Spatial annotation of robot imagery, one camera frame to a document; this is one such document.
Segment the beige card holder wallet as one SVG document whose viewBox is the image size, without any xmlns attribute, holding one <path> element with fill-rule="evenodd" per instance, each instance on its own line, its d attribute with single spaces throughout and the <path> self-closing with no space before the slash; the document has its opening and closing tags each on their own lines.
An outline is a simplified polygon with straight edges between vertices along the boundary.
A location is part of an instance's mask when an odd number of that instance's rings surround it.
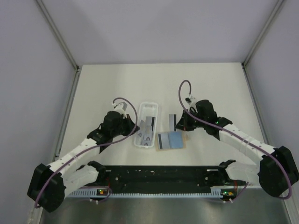
<svg viewBox="0 0 299 224">
<path fill-rule="evenodd" d="M 185 137 L 182 131 L 167 132 L 169 136 L 170 149 L 160 150 L 158 145 L 158 136 L 157 136 L 157 150 L 158 151 L 167 151 L 173 149 L 183 149 L 185 148 Z"/>
</svg>

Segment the clear plastic card tray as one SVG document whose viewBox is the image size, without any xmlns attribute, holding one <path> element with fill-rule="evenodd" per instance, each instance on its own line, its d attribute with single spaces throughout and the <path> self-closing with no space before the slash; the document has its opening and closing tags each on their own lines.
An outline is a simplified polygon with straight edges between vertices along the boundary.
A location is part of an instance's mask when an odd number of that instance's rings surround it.
<svg viewBox="0 0 299 224">
<path fill-rule="evenodd" d="M 142 102 L 138 112 L 139 131 L 135 134 L 136 147 L 151 148 L 155 144 L 159 106 L 154 102 Z"/>
</svg>

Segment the white card magnetic stripe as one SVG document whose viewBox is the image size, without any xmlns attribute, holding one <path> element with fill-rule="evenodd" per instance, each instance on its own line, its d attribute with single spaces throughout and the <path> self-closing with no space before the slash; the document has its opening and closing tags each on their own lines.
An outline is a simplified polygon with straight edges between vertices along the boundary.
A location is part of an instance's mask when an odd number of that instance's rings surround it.
<svg viewBox="0 0 299 224">
<path fill-rule="evenodd" d="M 158 136 L 158 145 L 160 150 L 171 148 L 168 133 L 159 133 L 157 136 Z"/>
</svg>

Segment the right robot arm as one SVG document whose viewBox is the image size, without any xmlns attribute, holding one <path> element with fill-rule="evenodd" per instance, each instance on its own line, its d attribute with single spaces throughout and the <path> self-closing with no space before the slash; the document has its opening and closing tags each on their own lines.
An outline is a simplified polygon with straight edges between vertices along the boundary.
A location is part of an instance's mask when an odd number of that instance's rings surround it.
<svg viewBox="0 0 299 224">
<path fill-rule="evenodd" d="M 228 185 L 233 180 L 260 185 L 272 197 L 279 197 L 290 186 L 299 181 L 299 171 L 290 150 L 265 144 L 247 135 L 237 128 L 232 121 L 217 116 L 209 100 L 197 101 L 187 97 L 189 105 L 183 111 L 176 128 L 182 131 L 193 131 L 202 128 L 208 135 L 226 143 L 244 154 L 253 164 L 228 160 L 219 165 L 218 179 Z"/>
</svg>

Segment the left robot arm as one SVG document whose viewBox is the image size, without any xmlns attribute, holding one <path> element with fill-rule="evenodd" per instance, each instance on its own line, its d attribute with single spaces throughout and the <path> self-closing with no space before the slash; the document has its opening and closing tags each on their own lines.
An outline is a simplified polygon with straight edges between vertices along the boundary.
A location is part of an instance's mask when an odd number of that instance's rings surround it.
<svg viewBox="0 0 299 224">
<path fill-rule="evenodd" d="M 53 212 L 71 192 L 92 182 L 103 184 L 106 174 L 92 166 L 91 158 L 114 144 L 114 138 L 122 136 L 125 140 L 138 130 L 138 125 L 128 114 L 108 112 L 99 127 L 68 154 L 35 168 L 27 192 L 35 202 L 34 207 Z"/>
</svg>

